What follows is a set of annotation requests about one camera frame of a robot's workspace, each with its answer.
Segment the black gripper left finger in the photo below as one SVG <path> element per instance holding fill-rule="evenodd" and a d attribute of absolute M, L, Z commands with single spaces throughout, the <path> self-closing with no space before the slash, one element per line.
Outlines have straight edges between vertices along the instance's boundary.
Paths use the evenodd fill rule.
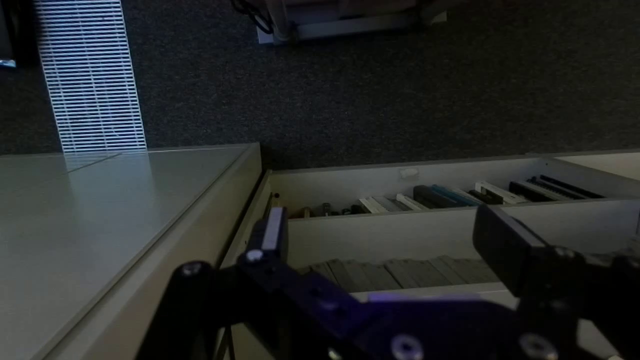
<path fill-rule="evenodd" d="M 259 262 L 265 255 L 287 257 L 289 252 L 289 210 L 278 194 L 273 194 L 265 215 L 254 223 L 247 259 Z"/>

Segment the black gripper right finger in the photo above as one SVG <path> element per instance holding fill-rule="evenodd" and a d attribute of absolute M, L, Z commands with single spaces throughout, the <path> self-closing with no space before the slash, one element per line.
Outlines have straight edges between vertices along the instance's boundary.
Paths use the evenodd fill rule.
<path fill-rule="evenodd" d="M 544 277 L 546 241 L 503 207 L 476 210 L 473 243 L 514 296 L 543 296 L 551 290 Z"/>

